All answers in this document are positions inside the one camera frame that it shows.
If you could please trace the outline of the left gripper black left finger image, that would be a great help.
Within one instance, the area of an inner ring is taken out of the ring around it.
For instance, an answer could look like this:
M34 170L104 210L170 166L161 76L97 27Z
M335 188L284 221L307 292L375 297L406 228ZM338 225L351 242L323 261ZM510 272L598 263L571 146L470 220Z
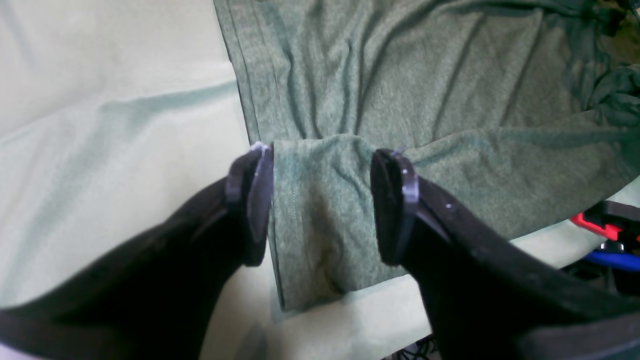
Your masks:
M5 360L196 360L222 289L265 258L274 149L228 174L68 280L1 310Z

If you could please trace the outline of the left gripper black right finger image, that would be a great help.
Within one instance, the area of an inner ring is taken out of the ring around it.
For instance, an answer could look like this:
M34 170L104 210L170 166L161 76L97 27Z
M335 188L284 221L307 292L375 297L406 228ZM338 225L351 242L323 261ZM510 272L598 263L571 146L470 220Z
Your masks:
M417 282L441 358L637 360L639 302L503 239L390 149L371 159L382 261Z

